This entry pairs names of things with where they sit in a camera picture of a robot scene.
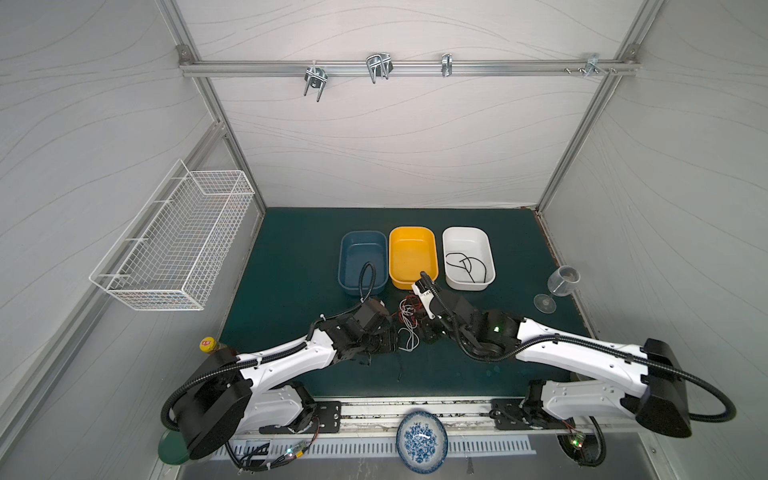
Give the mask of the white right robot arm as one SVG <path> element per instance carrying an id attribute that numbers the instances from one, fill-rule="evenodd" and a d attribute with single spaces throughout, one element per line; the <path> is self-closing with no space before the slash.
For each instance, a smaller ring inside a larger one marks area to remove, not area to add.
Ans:
<path id="1" fill-rule="evenodd" d="M 473 360 L 517 360 L 580 375 L 575 382 L 532 382 L 520 407 L 530 422 L 541 417 L 626 417 L 654 433 L 688 438 L 694 422 L 725 423 L 736 417 L 734 402 L 682 370 L 660 340 L 649 339 L 642 346 L 603 342 L 498 310 L 482 312 L 452 292 L 428 288 L 415 293 L 428 318 Z"/>

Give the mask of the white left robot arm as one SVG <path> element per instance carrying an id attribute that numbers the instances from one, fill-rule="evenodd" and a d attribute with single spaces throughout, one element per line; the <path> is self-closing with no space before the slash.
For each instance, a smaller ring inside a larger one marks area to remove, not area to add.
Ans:
<path id="1" fill-rule="evenodd" d="M 368 299 L 335 317 L 318 318 L 306 335 L 277 347 L 210 355 L 164 402 L 161 422 L 181 435 L 192 460 L 243 432 L 302 430 L 317 404 L 299 376 L 393 349 L 391 315 L 382 302 Z"/>

